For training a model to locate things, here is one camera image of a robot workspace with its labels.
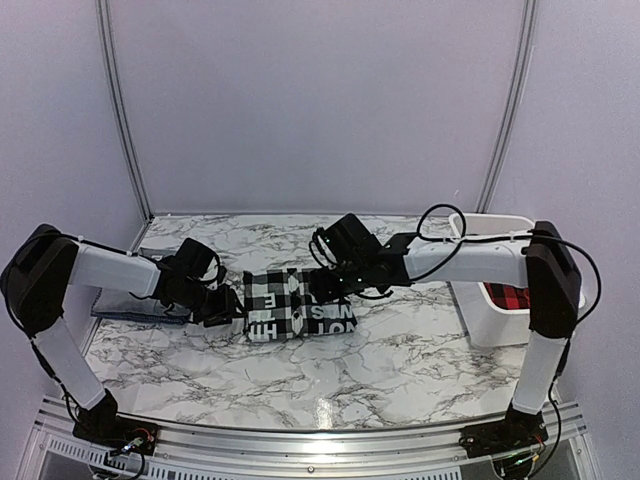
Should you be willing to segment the black white plaid shirt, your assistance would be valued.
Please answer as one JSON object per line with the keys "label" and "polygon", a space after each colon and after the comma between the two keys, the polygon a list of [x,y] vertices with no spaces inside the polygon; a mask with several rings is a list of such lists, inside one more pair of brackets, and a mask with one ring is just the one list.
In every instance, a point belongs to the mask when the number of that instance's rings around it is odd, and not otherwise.
{"label": "black white plaid shirt", "polygon": [[265,343],[350,333],[358,321],[346,299],[319,303],[310,290],[309,269],[243,273],[244,334]]}

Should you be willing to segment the blue checked shirt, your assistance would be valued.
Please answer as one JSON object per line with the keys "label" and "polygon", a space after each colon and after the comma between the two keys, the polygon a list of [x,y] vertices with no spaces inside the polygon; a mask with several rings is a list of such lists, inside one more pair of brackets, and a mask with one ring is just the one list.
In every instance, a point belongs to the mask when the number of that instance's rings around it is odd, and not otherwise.
{"label": "blue checked shirt", "polygon": [[111,321],[128,321],[145,324],[167,324],[167,325],[184,325],[191,322],[190,315],[152,315],[131,312],[92,312],[93,317],[106,319]]}

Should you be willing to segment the grey shirt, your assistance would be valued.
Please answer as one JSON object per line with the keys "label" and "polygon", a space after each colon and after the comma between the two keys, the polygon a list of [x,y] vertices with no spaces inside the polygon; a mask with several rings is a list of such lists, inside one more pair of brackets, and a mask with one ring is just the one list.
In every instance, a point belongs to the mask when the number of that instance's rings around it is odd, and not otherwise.
{"label": "grey shirt", "polygon": [[158,316],[163,306],[154,299],[138,299],[128,292],[101,289],[91,307],[94,316],[115,317],[124,315]]}

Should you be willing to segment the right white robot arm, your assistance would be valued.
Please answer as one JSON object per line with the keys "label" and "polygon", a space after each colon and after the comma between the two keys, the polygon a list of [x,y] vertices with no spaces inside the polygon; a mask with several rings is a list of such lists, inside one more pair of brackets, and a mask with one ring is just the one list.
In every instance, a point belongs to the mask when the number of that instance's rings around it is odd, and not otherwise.
{"label": "right white robot arm", "polygon": [[495,236],[460,233],[428,237],[421,230],[396,233],[380,242],[354,214],[317,229],[312,252],[332,261],[309,275],[311,295],[326,304],[374,288],[429,282],[493,283],[529,292],[529,340],[520,378],[495,438],[515,448],[534,431],[561,359],[578,325],[582,275],[574,260],[583,248],[563,239],[550,221],[524,233]]}

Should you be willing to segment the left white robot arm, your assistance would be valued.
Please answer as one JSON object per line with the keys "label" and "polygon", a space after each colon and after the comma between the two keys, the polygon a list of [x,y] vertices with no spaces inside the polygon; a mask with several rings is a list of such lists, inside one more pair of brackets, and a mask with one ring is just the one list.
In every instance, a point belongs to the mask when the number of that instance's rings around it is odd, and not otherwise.
{"label": "left white robot arm", "polygon": [[41,224],[4,267],[1,295],[41,367],[76,408],[76,424],[102,443],[116,445],[126,436],[126,423],[68,327],[70,291],[121,292],[157,301],[165,309],[181,307],[195,324],[217,327],[243,313],[238,294],[224,277],[219,256],[192,238],[175,252],[153,258]]}

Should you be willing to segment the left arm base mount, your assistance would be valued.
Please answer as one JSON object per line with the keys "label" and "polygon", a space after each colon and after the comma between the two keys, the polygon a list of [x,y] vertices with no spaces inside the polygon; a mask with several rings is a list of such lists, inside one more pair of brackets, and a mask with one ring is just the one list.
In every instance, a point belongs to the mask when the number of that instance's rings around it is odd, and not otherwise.
{"label": "left arm base mount", "polygon": [[117,417],[115,423],[107,427],[106,432],[76,423],[72,434],[75,438],[109,447],[116,453],[134,451],[150,456],[155,451],[159,426],[151,422]]}

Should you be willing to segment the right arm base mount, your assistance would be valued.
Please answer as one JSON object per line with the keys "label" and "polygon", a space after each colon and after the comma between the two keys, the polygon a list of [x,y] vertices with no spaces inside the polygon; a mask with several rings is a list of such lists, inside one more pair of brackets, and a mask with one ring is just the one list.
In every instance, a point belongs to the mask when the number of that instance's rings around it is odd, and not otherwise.
{"label": "right arm base mount", "polygon": [[468,458],[497,455],[545,443],[549,438],[542,421],[513,422],[506,419],[469,425],[461,430],[459,446]]}

